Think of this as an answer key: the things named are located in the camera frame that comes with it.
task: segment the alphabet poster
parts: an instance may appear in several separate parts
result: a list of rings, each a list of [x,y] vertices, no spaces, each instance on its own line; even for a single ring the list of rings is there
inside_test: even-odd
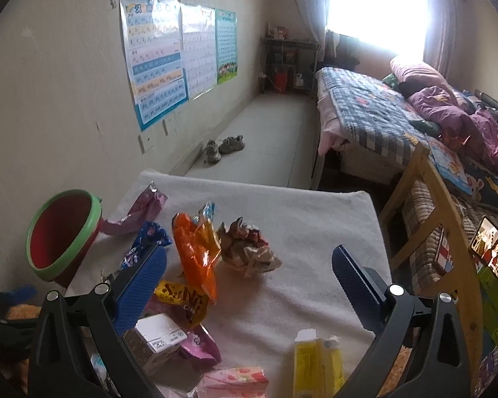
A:
[[[140,129],[188,101],[183,70],[181,3],[120,0],[127,73]]]
[[[238,73],[236,43],[236,14],[216,9],[216,54],[218,59],[218,84],[234,78]]]
[[[218,83],[215,46],[215,10],[181,5],[183,55],[190,99],[210,91]]]

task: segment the shoe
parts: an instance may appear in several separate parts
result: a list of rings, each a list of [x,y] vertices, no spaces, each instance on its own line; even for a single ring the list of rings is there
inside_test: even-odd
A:
[[[208,141],[207,146],[205,147],[205,154],[207,156],[207,162],[209,163],[218,163],[221,160],[221,155],[218,151],[218,144],[210,139]]]
[[[232,137],[229,136],[224,139],[219,146],[219,152],[221,154],[231,154],[235,151],[241,151],[245,148],[244,137],[242,135]]]

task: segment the green and red bowl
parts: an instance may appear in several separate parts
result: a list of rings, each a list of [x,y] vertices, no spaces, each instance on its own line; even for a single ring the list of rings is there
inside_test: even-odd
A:
[[[85,190],[49,199],[28,229],[26,254],[37,276],[68,287],[100,230],[101,203]]]

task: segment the wooden bed frame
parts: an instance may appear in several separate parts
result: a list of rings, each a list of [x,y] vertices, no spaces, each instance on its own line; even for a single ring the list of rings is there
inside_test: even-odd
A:
[[[439,292],[457,294],[457,308],[465,335],[470,362],[471,387],[474,390],[483,346],[483,309],[479,280],[473,259],[468,252],[469,241],[461,223],[461,216],[445,183],[434,164],[429,160],[429,153],[427,147],[421,143],[417,144],[407,168],[378,220],[389,254],[389,220],[404,202],[415,180],[421,178],[426,183],[435,205],[434,210],[417,231],[408,238],[404,247],[396,255],[389,258],[389,265],[391,271],[396,270],[426,241],[437,226],[441,225],[444,228],[454,268],[441,279],[432,283],[421,296],[434,297]]]

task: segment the metal bolt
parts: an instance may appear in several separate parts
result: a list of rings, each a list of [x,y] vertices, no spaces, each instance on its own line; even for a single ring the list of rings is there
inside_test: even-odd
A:
[[[105,283],[98,284],[96,288],[94,289],[94,292],[96,292],[96,295],[104,295],[109,291],[109,286],[107,286]]]
[[[389,286],[389,291],[395,296],[402,296],[404,294],[404,288],[398,284],[392,284]]]
[[[439,299],[443,302],[452,302],[452,296],[445,294],[444,292],[439,294]]]
[[[49,301],[54,301],[59,297],[59,292],[57,290],[52,290],[51,292],[48,292],[46,295],[46,299]]]

